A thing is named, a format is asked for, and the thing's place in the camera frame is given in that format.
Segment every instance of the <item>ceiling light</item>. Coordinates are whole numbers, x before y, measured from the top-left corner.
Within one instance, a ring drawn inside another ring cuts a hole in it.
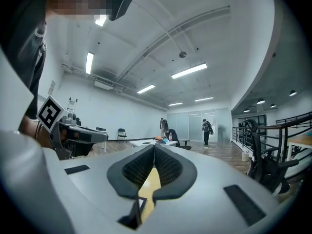
[[[289,96],[294,96],[296,94],[297,94],[297,92],[295,90],[291,90],[291,93],[289,94]]]
[[[208,97],[208,98],[204,98],[204,99],[196,99],[195,101],[201,101],[201,100],[207,100],[207,99],[213,99],[213,97]]]
[[[94,54],[91,52],[88,52],[87,55],[87,62],[86,62],[86,73],[90,74],[91,73],[91,66],[92,66],[92,60],[93,60]]]
[[[103,24],[106,20],[106,15],[100,15],[98,19],[96,19],[96,24],[103,27]]]
[[[168,106],[175,106],[175,105],[181,105],[181,104],[183,104],[183,103],[182,103],[182,102],[179,102],[179,103],[170,104],[170,105],[168,105]]]
[[[152,88],[155,88],[155,86],[154,86],[154,85],[150,85],[150,86],[148,86],[147,88],[143,88],[142,90],[138,91],[138,94],[142,94],[142,93],[144,93],[144,92],[146,92],[147,90],[150,90],[150,89],[152,89]]]
[[[257,101],[257,104],[262,104],[265,102],[265,99],[264,98],[259,98],[259,100]]]
[[[207,64],[203,63],[203,64],[201,64],[201,65],[198,65],[198,66],[194,67],[194,68],[190,68],[190,69],[187,69],[187,70],[182,71],[182,72],[180,72],[180,73],[177,73],[177,74],[175,74],[175,75],[173,75],[173,76],[171,76],[171,77],[172,77],[173,79],[176,79],[176,78],[178,78],[178,77],[181,77],[181,76],[184,76],[184,75],[188,75],[188,74],[190,74],[190,73],[193,73],[193,72],[195,72],[195,71],[202,70],[202,69],[205,69],[205,68],[207,68]]]

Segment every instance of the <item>floor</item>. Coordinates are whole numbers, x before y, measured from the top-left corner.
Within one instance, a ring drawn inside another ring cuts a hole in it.
[[[108,141],[106,145],[107,145],[107,149],[106,149],[107,154],[114,153],[114,152],[121,152],[121,151],[124,151],[128,148],[132,148],[132,145],[129,142],[127,143],[126,141],[120,141],[120,142]],[[241,171],[244,174],[246,174],[246,172],[248,171],[248,168],[250,165],[249,161],[243,162],[241,160],[242,159],[241,151],[233,143],[223,143],[223,144],[222,143],[218,143],[218,144],[212,143],[212,144],[209,144],[209,148],[205,148],[203,146],[203,143],[195,142],[195,141],[188,142],[188,145],[190,145],[192,147],[190,152],[197,152],[197,153],[200,153],[203,155],[209,155],[209,156],[212,156],[215,158],[219,158],[219,159],[227,162],[228,164],[230,164],[231,166],[233,166],[234,168],[236,168],[237,170]],[[101,144],[97,144],[97,145],[94,145],[94,151],[90,152],[88,156],[100,156],[100,155],[105,155],[105,153],[104,153],[104,150],[101,148]],[[276,199],[279,202],[283,202],[285,199],[294,195],[296,193],[296,191],[298,190],[299,185],[300,185],[302,180],[303,180],[302,175],[297,176],[297,177],[289,180],[289,184],[291,187],[290,190],[285,194],[277,195]],[[151,188],[155,187],[154,190],[159,188],[158,181],[154,181],[154,184],[150,182],[150,184],[151,184]],[[149,193],[146,192],[146,188],[142,188],[142,190],[143,191],[139,192],[140,196],[151,198],[152,195],[149,195]],[[147,211],[151,211],[153,207],[154,206],[146,205],[146,208],[149,209]]]

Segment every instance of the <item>black railing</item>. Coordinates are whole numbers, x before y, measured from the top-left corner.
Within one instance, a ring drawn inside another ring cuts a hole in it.
[[[289,128],[299,128],[299,127],[305,127],[305,129],[303,131],[300,131],[300,132],[295,133],[293,135],[288,135],[288,129]],[[260,130],[279,130],[278,137],[259,134],[259,136],[265,137],[265,141],[267,140],[267,138],[278,139],[278,146],[267,144],[266,142],[262,141],[261,146],[264,145],[266,147],[268,146],[269,148],[265,148],[264,150],[261,149],[261,151],[262,151],[262,154],[267,155],[267,156],[271,156],[278,162],[285,162],[286,154],[287,154],[287,150],[288,150],[288,148],[287,148],[288,138],[294,137],[294,136],[299,135],[299,134],[301,134],[301,133],[303,133],[309,129],[312,129],[312,112],[309,112],[309,113],[306,113],[303,115],[299,115],[299,116],[295,116],[295,117],[291,117],[291,118],[277,120],[276,125],[259,126],[258,129],[260,129]],[[233,141],[241,143],[243,145],[243,147],[245,146],[246,148],[248,148],[251,151],[253,150],[253,144],[252,144],[253,142],[252,142],[251,136],[249,135],[249,133],[247,132],[245,127],[233,127]],[[273,151],[277,151],[276,156],[272,155]],[[293,152],[292,156],[296,155],[302,151],[304,151],[304,150]]]

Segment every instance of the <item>glass wall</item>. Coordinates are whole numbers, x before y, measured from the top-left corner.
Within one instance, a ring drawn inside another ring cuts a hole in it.
[[[189,139],[204,142],[203,119],[210,122],[214,131],[214,134],[209,136],[209,142],[230,141],[231,115],[227,108],[167,115],[169,129],[174,129],[181,140]]]

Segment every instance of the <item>ceiling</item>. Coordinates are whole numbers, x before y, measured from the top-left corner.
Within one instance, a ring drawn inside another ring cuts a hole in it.
[[[278,108],[289,101],[291,90],[297,94],[311,88],[312,56],[305,36],[288,8],[284,8],[282,30],[276,56],[271,59],[259,82],[233,111],[241,115],[245,108],[257,112],[257,100],[264,98],[263,110],[270,110],[272,103]]]
[[[116,21],[53,18],[48,30],[62,63],[85,72],[88,52],[94,53],[91,74],[115,82],[122,93],[163,108],[195,99],[225,101],[237,51],[231,39],[231,7],[227,0],[133,0]],[[179,53],[185,51],[186,58]],[[173,80],[171,75],[207,63],[208,68]],[[153,84],[154,89],[137,94]]]

